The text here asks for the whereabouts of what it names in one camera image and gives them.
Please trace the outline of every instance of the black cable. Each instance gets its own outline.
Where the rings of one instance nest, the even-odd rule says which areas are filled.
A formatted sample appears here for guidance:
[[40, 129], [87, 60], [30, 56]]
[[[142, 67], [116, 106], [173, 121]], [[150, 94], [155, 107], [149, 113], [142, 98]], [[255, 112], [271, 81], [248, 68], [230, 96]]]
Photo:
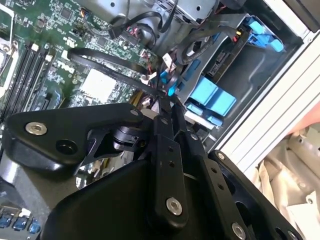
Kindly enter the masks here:
[[118, 15], [118, 16], [115, 16], [114, 18], [112, 18], [112, 20], [109, 22], [109, 24], [115, 26], [117, 23], [120, 23], [120, 25], [121, 25], [121, 24], [125, 23], [125, 20], [126, 20], [126, 18], [124, 16]]
[[133, 62], [130, 62], [128, 60], [124, 60], [119, 57], [112, 56], [107, 53], [93, 50], [90, 48], [81, 48], [81, 47], [71, 48], [68, 51], [68, 57], [69, 57], [69, 55], [87, 56], [87, 57], [91, 57], [91, 58], [102, 59], [106, 62], [131, 69], [132, 71], [135, 71], [135, 72], [143, 74], [143, 75], [148, 74], [148, 70], [145, 69], [143, 66], [140, 66], [140, 65], [133, 63]]
[[157, 30], [159, 31], [159, 33], [162, 33], [162, 34], [165, 33], [169, 29], [169, 27], [174, 19], [175, 12], [176, 12], [176, 9], [178, 6], [178, 1], [179, 0], [175, 1], [173, 8], [169, 14], [169, 17], [164, 24], [163, 24], [164, 21], [163, 21], [162, 15], [160, 13], [155, 12], [155, 11], [148, 11], [148, 12], [142, 13], [142, 14], [132, 18], [131, 20], [120, 25], [119, 27], [111, 28], [109, 30], [109, 34], [110, 34], [111, 38], [115, 39], [115, 38], [119, 37], [121, 35], [121, 33], [123, 31], [125, 31], [127, 28], [129, 28], [133, 24], [136, 24], [137, 22], [139, 22], [143, 19], [147, 19], [147, 18], [159, 18], [160, 22], [158, 24]]
[[117, 72], [107, 66], [104, 66], [98, 62], [84, 58], [82, 55], [74, 53], [73, 49], [74, 48], [69, 50], [68, 54], [67, 54], [67, 57], [68, 57], [68, 59], [70, 59], [70, 61], [72, 61], [76, 64], [79, 64], [79, 65], [82, 65], [84, 67], [97, 70], [97, 71], [111, 77], [112, 79], [114, 79], [116, 81], [133, 86], [134, 88], [140, 89], [143, 92], [150, 94], [152, 96], [164, 96], [165, 95], [165, 93], [162, 91], [158, 91], [148, 85], [143, 84], [140, 81], [137, 81], [131, 77], [123, 75], [122, 73], [119, 73], [119, 72]]
[[[216, 35], [218, 33], [225, 33], [231, 40], [233, 40], [233, 37], [236, 35], [237, 30], [235, 28], [230, 27], [230, 26], [219, 26], [219, 27], [213, 28], [213, 29], [207, 29], [207, 30], [198, 29], [198, 30], [191, 32], [177, 46], [176, 58], [177, 58], [178, 63], [181, 65], [187, 65], [187, 64], [191, 63], [193, 60], [200, 57], [214, 43], [212, 36]], [[192, 54], [191, 56], [188, 56], [187, 53], [188, 53], [189, 47], [193, 43], [195, 43], [203, 38], [206, 38], [206, 37], [210, 37], [208, 42], [206, 42], [194, 54]]]
[[128, 21], [129, 12], [130, 12], [130, 0], [126, 0], [126, 12], [125, 12], [125, 17], [124, 17], [125, 23]]
[[133, 26], [136, 26], [138, 29], [145, 31], [151, 35], [152, 44], [149, 46], [149, 48], [152, 49], [157, 43], [157, 37], [152, 27], [145, 23], [136, 23]]
[[164, 89], [166, 92], [169, 91], [171, 87], [173, 87], [175, 84], [179, 84], [180, 78], [181, 78], [181, 73], [184, 69], [183, 65], [178, 64], [172, 72], [169, 72], [168, 74], [168, 79], [169, 82], [164, 86]]

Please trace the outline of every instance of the black plastic bracket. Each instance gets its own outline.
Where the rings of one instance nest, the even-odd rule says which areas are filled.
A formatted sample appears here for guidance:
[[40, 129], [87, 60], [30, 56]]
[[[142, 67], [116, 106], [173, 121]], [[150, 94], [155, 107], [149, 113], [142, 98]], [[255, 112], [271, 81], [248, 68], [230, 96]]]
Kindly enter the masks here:
[[173, 140], [170, 101], [160, 98], [159, 109], [160, 115], [153, 120], [153, 136], [149, 143], [147, 219], [157, 231], [170, 233], [186, 226], [189, 210], [180, 145]]
[[[40, 172], [59, 172], [72, 176], [88, 153], [88, 134], [107, 133], [120, 126], [138, 127], [143, 114], [128, 103], [23, 112], [6, 121], [3, 147], [13, 161]], [[28, 123], [42, 123], [47, 131], [34, 135], [26, 131]]]
[[215, 150], [208, 157], [221, 169], [233, 202], [255, 239], [292, 239], [293, 234], [297, 240], [302, 240], [295, 228], [225, 154]]

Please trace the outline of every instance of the black metal arm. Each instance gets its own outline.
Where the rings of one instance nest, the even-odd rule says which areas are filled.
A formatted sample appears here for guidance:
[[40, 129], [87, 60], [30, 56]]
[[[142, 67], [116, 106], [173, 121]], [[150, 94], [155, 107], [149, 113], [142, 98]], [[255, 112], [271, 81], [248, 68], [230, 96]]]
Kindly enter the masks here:
[[[7, 120], [0, 175], [46, 221], [40, 240], [302, 239], [227, 156], [207, 157], [180, 106], [161, 98], [159, 109], [154, 119], [121, 103]], [[122, 151], [134, 161], [57, 201], [46, 198], [45, 186], [65, 187], [81, 165]], [[10, 179], [13, 166], [19, 174]]]

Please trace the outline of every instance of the silver metal panel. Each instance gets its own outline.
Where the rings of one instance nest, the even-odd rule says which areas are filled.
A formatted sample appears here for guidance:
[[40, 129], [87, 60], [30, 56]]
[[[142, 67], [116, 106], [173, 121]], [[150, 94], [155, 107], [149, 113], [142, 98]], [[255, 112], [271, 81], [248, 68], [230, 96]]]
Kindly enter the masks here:
[[[176, 0], [158, 0], [157, 2], [160, 7], [170, 11]], [[187, 24], [200, 25], [202, 20], [209, 16], [215, 4], [216, 0], [179, 0], [175, 17]]]
[[302, 39], [310, 32], [307, 26], [286, 5], [283, 0], [263, 0], [274, 13], [299, 37]]
[[320, 36], [309, 43], [314, 36], [306, 36], [304, 45], [252, 106], [254, 111], [242, 116], [235, 131], [216, 147], [241, 171], [254, 168], [320, 101]]

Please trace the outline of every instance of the screw hole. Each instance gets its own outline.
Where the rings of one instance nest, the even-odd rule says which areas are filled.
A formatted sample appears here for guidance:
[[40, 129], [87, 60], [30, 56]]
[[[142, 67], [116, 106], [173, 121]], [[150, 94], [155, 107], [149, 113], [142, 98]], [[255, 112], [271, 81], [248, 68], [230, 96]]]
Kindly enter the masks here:
[[222, 186], [221, 184], [218, 184], [218, 187], [219, 187], [221, 190], [225, 190], [224, 186]]
[[55, 148], [64, 155], [73, 155], [78, 151], [78, 146], [74, 141], [62, 139], [56, 141]]

